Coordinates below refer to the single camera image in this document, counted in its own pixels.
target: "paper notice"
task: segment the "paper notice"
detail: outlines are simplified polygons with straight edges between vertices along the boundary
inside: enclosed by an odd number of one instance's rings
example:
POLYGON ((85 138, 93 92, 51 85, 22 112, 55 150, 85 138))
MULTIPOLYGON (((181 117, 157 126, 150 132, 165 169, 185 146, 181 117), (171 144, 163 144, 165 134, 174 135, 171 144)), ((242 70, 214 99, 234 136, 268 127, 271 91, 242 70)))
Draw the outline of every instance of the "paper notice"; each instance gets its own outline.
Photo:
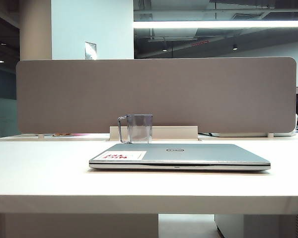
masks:
POLYGON ((142 160, 146 151, 106 151, 93 160, 142 160))

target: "ceiling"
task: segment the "ceiling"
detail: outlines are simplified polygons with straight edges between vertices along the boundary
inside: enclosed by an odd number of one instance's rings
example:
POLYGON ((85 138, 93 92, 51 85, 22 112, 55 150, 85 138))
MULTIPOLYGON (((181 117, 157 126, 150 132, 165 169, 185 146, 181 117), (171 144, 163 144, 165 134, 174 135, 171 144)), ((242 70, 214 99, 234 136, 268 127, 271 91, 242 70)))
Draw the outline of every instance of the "ceiling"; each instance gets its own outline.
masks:
MULTIPOLYGON (((298 10, 298 0, 134 0, 134 20, 298 20, 298 12, 293 12, 294 9, 298 10)), ((231 51, 231 43, 242 39, 250 41, 257 39, 256 36, 264 39, 275 35, 281 42, 281 35, 287 35, 289 31, 291 29, 135 29, 135 58, 171 58, 181 55, 180 52, 190 51, 188 48, 208 51, 214 46, 227 47, 228 42, 231 51)))

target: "white desk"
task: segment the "white desk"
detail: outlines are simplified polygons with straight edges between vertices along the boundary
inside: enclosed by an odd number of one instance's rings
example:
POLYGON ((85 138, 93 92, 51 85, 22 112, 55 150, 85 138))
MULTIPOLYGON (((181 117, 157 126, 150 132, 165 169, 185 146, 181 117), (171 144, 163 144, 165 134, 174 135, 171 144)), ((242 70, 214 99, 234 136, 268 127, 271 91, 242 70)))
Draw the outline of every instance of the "white desk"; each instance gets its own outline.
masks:
POLYGON ((115 142, 2 139, 0 213, 298 214, 298 135, 202 139, 190 143, 233 143, 272 168, 255 174, 104 172, 90 169, 88 160, 115 142))

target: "gray divider panel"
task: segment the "gray divider panel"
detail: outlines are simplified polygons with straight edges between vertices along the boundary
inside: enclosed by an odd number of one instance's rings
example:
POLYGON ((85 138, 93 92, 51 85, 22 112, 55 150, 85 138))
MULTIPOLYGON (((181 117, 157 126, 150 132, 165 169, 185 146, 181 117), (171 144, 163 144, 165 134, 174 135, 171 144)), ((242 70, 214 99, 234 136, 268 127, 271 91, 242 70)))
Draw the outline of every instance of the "gray divider panel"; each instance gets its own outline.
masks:
POLYGON ((117 117, 199 132, 289 132, 295 126, 292 58, 38 60, 17 65, 23 133, 109 132, 117 117))

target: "silver laptop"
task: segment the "silver laptop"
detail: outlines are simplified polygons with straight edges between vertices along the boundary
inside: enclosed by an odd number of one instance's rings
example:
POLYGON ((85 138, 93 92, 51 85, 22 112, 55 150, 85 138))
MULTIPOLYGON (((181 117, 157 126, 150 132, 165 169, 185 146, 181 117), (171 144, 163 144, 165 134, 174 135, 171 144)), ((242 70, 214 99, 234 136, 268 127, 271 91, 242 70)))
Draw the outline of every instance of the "silver laptop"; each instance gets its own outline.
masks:
POLYGON ((270 162, 233 144, 117 144, 89 160, 96 169, 262 171, 270 162))

